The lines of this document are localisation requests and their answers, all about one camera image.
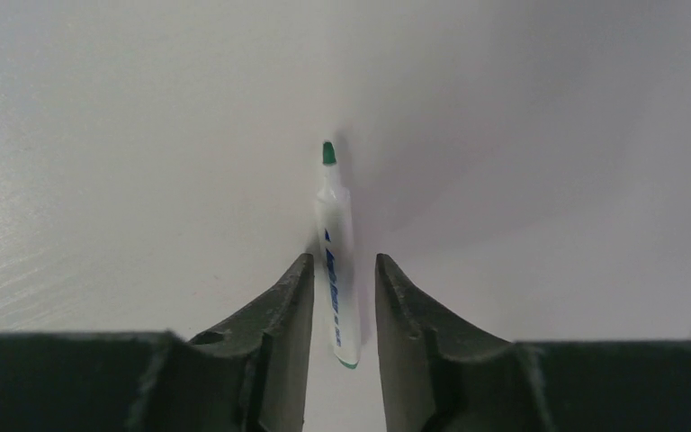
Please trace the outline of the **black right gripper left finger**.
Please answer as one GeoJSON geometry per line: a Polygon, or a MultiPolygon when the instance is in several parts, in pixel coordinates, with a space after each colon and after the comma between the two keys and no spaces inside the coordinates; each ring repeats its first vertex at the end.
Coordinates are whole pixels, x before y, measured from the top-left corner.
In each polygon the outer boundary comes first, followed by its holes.
{"type": "Polygon", "coordinates": [[[0,333],[0,431],[300,431],[314,259],[189,340],[0,333]]]}

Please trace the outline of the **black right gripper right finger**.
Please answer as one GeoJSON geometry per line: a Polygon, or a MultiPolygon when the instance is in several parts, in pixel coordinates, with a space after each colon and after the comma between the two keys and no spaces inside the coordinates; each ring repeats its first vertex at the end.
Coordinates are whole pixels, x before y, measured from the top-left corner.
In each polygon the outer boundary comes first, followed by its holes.
{"type": "Polygon", "coordinates": [[[691,340],[496,337],[375,261],[390,431],[691,431],[691,340]]]}

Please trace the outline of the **white green marker pen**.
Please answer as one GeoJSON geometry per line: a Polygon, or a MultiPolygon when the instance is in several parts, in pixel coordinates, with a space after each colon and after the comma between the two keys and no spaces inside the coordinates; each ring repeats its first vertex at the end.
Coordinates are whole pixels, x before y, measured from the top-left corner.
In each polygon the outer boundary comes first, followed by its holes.
{"type": "Polygon", "coordinates": [[[335,146],[322,144],[322,186],[315,210],[320,262],[325,276],[325,301],[333,352],[348,369],[355,369],[362,347],[358,290],[354,284],[355,254],[351,196],[342,182],[335,146]]]}

